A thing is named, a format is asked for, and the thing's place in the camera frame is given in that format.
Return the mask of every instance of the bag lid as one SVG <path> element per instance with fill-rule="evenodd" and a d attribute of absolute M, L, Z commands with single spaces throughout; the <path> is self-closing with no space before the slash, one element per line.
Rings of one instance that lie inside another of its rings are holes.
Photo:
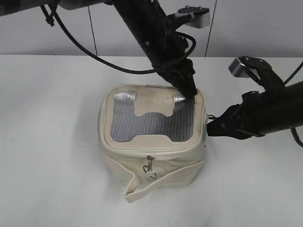
<path fill-rule="evenodd" d="M 121 85 L 104 99 L 100 140 L 116 153 L 182 153 L 201 142 L 204 109 L 199 90 L 186 100 L 174 87 Z"/>

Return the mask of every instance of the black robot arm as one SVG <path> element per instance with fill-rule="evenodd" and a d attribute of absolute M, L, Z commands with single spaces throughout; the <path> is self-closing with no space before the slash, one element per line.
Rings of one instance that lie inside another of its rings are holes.
<path fill-rule="evenodd" d="M 53 26 L 53 17 L 57 19 L 58 15 L 56 13 L 48 15 L 45 4 L 52 10 L 55 10 L 57 5 L 72 10 L 97 3 L 106 3 L 116 8 L 151 61 L 155 70 L 141 71 L 140 74 L 157 72 L 186 98 L 196 95 L 193 79 L 195 70 L 192 61 L 187 58 L 196 46 L 196 41 L 186 34 L 178 33 L 176 29 L 183 24 L 196 28 L 209 25 L 210 15 L 207 8 L 186 6 L 177 13 L 167 16 L 157 0 L 0 0 L 0 16 L 40 6 L 46 15 L 46 21 Z M 188 52 L 187 39 L 192 41 L 192 48 Z M 134 70 L 121 71 L 137 73 Z"/>
<path fill-rule="evenodd" d="M 235 77 L 253 79 L 265 92 L 243 94 L 242 104 L 229 107 L 207 125 L 209 136 L 244 140 L 286 129 L 294 131 L 303 125 L 303 82 L 286 87 L 265 60 L 247 56 L 237 57 L 229 70 Z"/>

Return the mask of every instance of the cream canvas bag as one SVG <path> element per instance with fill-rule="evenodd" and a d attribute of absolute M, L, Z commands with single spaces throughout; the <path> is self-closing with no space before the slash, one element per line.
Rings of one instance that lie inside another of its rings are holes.
<path fill-rule="evenodd" d="M 205 105 L 173 87 L 121 85 L 105 97 L 98 130 L 105 161 L 138 200 L 157 188 L 190 184 L 203 163 Z"/>

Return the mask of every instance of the white tabletop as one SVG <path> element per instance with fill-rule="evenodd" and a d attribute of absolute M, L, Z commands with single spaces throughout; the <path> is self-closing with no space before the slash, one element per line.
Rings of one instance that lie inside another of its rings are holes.
<path fill-rule="evenodd" d="M 107 59 L 151 68 L 146 58 Z M 302 61 L 266 60 L 283 79 Z M 193 61 L 209 114 L 262 90 L 230 74 L 232 58 Z M 208 138 L 205 165 L 190 186 L 129 204 L 98 149 L 99 107 L 118 84 L 168 84 L 85 56 L 0 56 L 0 71 L 1 227 L 303 226 L 303 149 L 289 131 Z M 292 83 L 302 79 L 300 72 Z"/>

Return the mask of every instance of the metal clasp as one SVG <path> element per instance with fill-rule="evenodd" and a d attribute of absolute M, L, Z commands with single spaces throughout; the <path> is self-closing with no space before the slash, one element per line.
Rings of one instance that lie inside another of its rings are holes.
<path fill-rule="evenodd" d="M 157 174 L 154 172 L 154 170 L 152 169 L 152 161 L 155 159 L 154 157 L 151 156 L 147 156 L 148 159 L 148 166 L 143 166 L 143 171 L 146 173 L 146 175 L 148 175 L 150 178 L 152 179 L 157 179 Z"/>

